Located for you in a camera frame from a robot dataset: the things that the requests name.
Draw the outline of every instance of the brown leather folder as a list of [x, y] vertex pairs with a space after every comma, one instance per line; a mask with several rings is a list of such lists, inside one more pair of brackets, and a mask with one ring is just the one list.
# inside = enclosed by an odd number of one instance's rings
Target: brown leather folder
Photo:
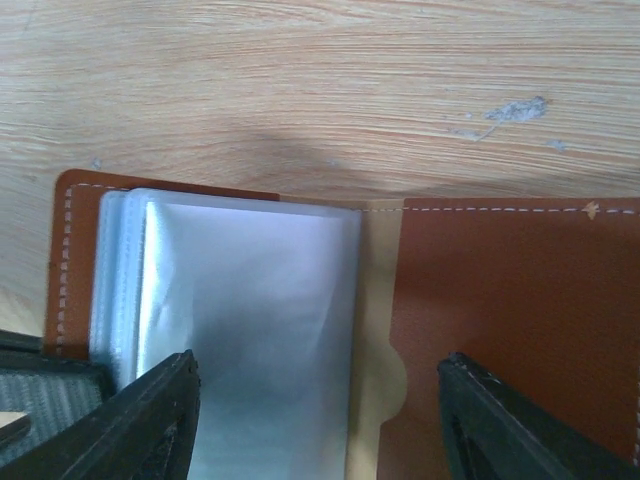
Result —
[[100, 198], [136, 187], [363, 212], [347, 478], [448, 478], [436, 366], [453, 351], [637, 464], [639, 198], [341, 202], [71, 170], [55, 191], [47, 353], [87, 358]]

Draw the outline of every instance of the gray fabric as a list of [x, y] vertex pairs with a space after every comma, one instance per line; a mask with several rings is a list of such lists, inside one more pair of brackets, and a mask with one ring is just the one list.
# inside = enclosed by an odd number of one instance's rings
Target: gray fabric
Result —
[[0, 411], [26, 412], [31, 430], [0, 450], [0, 467], [71, 426], [102, 404], [94, 377], [0, 369]]

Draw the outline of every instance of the white speck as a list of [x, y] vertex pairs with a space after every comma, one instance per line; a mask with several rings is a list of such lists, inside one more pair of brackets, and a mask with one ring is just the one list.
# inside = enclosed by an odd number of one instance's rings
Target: white speck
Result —
[[451, 132], [454, 135], [458, 135], [460, 137], [468, 138], [474, 141], [477, 141], [481, 137], [480, 133], [474, 130], [466, 130], [464, 128], [452, 128], [449, 130], [449, 132]]
[[545, 113], [547, 113], [547, 101], [541, 96], [537, 96], [531, 100], [511, 102], [503, 107], [489, 110], [484, 114], [484, 118], [496, 120], [498, 123], [523, 123], [534, 118], [540, 118]]
[[553, 147], [559, 152], [564, 152], [567, 149], [567, 144], [564, 143], [562, 140], [549, 140], [547, 142], [547, 146]]

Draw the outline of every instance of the wooden table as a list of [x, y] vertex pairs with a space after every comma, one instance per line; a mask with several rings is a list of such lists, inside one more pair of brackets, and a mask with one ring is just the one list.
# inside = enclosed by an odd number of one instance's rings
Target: wooden table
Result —
[[[636, 0], [0, 0], [0, 327], [40, 332], [53, 182], [342, 197], [640, 191]], [[484, 113], [542, 96], [546, 114]]]

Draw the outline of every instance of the white stitching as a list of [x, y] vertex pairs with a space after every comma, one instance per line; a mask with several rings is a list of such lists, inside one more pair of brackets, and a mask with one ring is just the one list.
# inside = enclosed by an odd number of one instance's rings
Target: white stitching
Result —
[[58, 293], [58, 315], [57, 315], [57, 323], [56, 323], [56, 332], [58, 333], [56, 336], [56, 355], [62, 355], [62, 347], [64, 346], [65, 339], [65, 310], [67, 308], [67, 285], [68, 285], [68, 270], [69, 270], [69, 261], [70, 254], [69, 248], [71, 244], [71, 203], [73, 199], [73, 189], [75, 187], [95, 187], [95, 188], [106, 188], [109, 190], [128, 190], [127, 188], [118, 188], [112, 187], [108, 185], [93, 185], [90, 183], [77, 183], [75, 185], [71, 185], [64, 193], [64, 237], [62, 237], [62, 262], [60, 262], [60, 290]]
[[[128, 188], [120, 188], [114, 187], [111, 185], [101, 185], [101, 184], [91, 184], [91, 183], [77, 183], [71, 185], [65, 192], [65, 202], [64, 202], [64, 237], [62, 239], [62, 258], [63, 262], [60, 262], [60, 271], [67, 272], [69, 269], [69, 247], [70, 247], [70, 235], [71, 235], [71, 202], [72, 202], [72, 192], [75, 187], [91, 187], [91, 188], [104, 188], [107, 190], [123, 190], [128, 191]], [[582, 213], [582, 209], [579, 208], [522, 208], [522, 207], [400, 207], [400, 208], [371, 208], [371, 209], [355, 209], [356, 211], [361, 212], [401, 212], [405, 210], [410, 210], [414, 212], [535, 212], [535, 213], [544, 213], [544, 212], [563, 212], [563, 213]], [[604, 211], [607, 214], [624, 214], [624, 215], [638, 215], [640, 216], [640, 212], [636, 210], [623, 210], [610, 208]], [[57, 316], [57, 325], [56, 331], [58, 333], [56, 337], [56, 354], [62, 355], [62, 347], [64, 345], [64, 334], [65, 334], [65, 309], [67, 305], [67, 273], [62, 273], [60, 275], [60, 291], [58, 298], [58, 316]], [[640, 366], [638, 367], [638, 405], [636, 412], [636, 443], [634, 446], [634, 451], [632, 454], [633, 464], [638, 466], [640, 459]]]

